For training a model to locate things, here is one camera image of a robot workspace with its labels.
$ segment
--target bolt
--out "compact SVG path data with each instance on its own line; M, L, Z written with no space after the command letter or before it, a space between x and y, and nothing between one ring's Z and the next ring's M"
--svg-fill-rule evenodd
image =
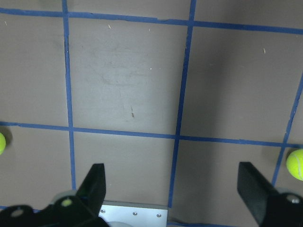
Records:
M290 201L293 204L300 203L300 199L297 196L295 196L295 195L289 194L289 195L287 195L286 198L287 198L288 201Z

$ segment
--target grid line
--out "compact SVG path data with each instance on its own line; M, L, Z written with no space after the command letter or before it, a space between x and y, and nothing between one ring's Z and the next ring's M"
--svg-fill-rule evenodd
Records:
M182 70L182 79L181 79L181 88L179 95L179 107L178 107L178 116L176 123L176 138L174 143L174 151L172 155L172 164L171 164L171 174L170 174L170 184L169 184L169 202L168 207L172 207L173 193L174 193L174 184L176 177L176 168L177 168L177 159L178 159L178 150L179 150L179 137L181 132L181 124L182 124L182 115L183 115L183 105L184 105L184 97L185 97L185 89L186 89L186 81L187 81L187 71L188 71L188 63L189 63L189 54L191 47L191 39L193 34L193 22L195 18L195 10L196 10L196 0L191 0L190 2L190 10L189 10L189 21L191 23L188 24L187 27L187 37L186 37L186 47L184 53L184 62L183 62L183 70Z
M223 139L223 138L208 138L208 137L194 137L194 136L182 136L181 122L184 104L184 95L186 88L187 70L190 54L191 37L193 27L207 27L207 28L218 28L218 29L232 29L232 30L245 30L245 31L260 31L260 32L274 32L274 33L287 33L303 35L303 29L290 28L290 27L279 27L279 26L258 26L258 25L244 25L244 24L230 24L230 23L218 23L218 22L206 22L206 21L195 21L195 8L196 0L191 0L190 13L188 20L180 19L168 19L160 20L155 17L138 17L138 16L127 16L127 15L113 15L113 14L100 14L100 13L88 13L88 12L68 12L67 0L62 0L62 12L57 11L40 11L40 10L21 10L21 9L6 9L0 8L0 13L20 16L36 16L36 17L62 17L64 27L64 53L65 53L65 66L66 66L66 98L67 98L67 109L68 109L68 126L55 126L55 125L43 125L43 124L30 124L30 123L17 123L17 122L0 122L0 126L19 126L25 128L36 128L36 129L48 129L48 130L60 130L68 131L70 138L70 158L71 158L71 181L72 188L76 189L75 180L75 156L74 156L74 132L85 132L85 133L100 133L100 134L112 134L112 135L125 135L125 136L139 136L139 137L152 137L152 138L164 138L174 139L174 154L172 161L172 173L170 180L169 190L169 207L172 206L173 197L173 186L175 179L175 171L178 157L178 144L180 140L190 141L206 141L206 142L220 142L220 143L233 143L233 144L246 144L246 145L257 145L257 146L273 146L280 147L279 158L276 164L276 169L273 175L272 184L275 185L278 176L279 168L281 166L283 154L285 148L303 148L303 144L288 143L289 134L292 127L292 122L298 107L300 95L303 90L303 75L300 80L300 84L296 93L293 108L290 114L290 119L286 128L285 136L282 143L279 142L267 142L267 141L256 141L256 140L235 140L235 139ZM73 126L72 121L72 99L71 99L71 74L70 74L70 55L69 55L69 18L90 18L90 19L106 19L106 20L125 20L130 22L141 22L141 23L154 23L154 24L166 24L166 25L177 25L187 26L187 41L185 49L185 57L182 72L182 81L180 88L179 97L179 108L178 108L178 119L176 125L176 134L160 134L160 133L145 133L145 132L131 132L131 131L114 131L114 130L101 130L101 129L88 129L88 128L77 128ZM5 209L6 206L0 206L0 209ZM213 224L177 224L168 223L170 225L187 226L187 227L227 227L222 225Z
M71 69L70 69L70 49L69 49L69 24L67 1L62 0L63 28L64 28L64 56L65 56L65 84L67 99L67 115L70 138L70 159L71 159L71 188L76 189L76 170L75 170L75 146L74 131L72 122L72 101L71 101Z
M155 17L138 17L138 16L88 13L88 12L67 12L67 13L63 14L62 12L57 12L57 11L39 11L39 10L21 10L21 9L0 8L0 13L19 15L19 16L36 16L36 17L64 17L64 16L67 16L69 18L125 20L125 21L130 21L130 22L166 24L166 25L178 25L178 26L188 26L189 23L192 23L192 21L181 20L181 19L161 20L161 19L158 19ZM275 32L275 33L303 35L303 29L291 28L291 27L280 27L280 26L231 24L231 23L195 21L194 20L193 27L208 27L208 28L218 28L218 29Z

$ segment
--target metal plate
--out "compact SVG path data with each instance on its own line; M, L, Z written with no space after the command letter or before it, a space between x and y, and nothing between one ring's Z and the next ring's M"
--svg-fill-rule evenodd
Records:
M167 214L164 206L105 201L99 216L111 227L166 227Z

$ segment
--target floor tile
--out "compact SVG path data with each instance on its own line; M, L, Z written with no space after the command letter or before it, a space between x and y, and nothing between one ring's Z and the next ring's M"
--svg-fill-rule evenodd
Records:
M284 156L282 159L282 163L280 166L279 174L276 181L276 187L285 189L290 192L295 192L301 196L303 196L303 188L302 188L302 181L297 180L293 176L290 175L286 168L286 159L288 155L296 149L294 148L287 148L285 149Z
M173 140L75 133L77 185L104 163L107 201L167 205Z
M198 0L195 20L303 28L300 0Z
M184 19L189 16L190 0L67 0L69 11Z
M0 121L67 125L62 19L0 14L0 29Z
M65 131L0 127L8 145L0 156L1 206L43 209L71 189L69 134Z
M296 35L195 28L181 133L282 142L301 48Z
M70 20L74 126L174 134L187 28Z
M239 162L251 162L271 181L278 155L275 147L181 141L170 219L256 227L237 192Z
M297 112L294 116L292 128L289 134L288 142L289 143L299 143L303 144L303 96L299 105L297 107Z
M26 10L42 10L42 11L62 11L61 0L1 0L1 8L9 9L26 9Z

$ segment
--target yellow tennis ball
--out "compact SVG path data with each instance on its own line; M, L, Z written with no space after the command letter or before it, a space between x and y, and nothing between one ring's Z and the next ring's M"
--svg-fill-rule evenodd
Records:
M303 149L293 151L286 160L289 173L300 181L303 181Z
M0 133L0 155L4 152L6 146L5 137L2 133Z

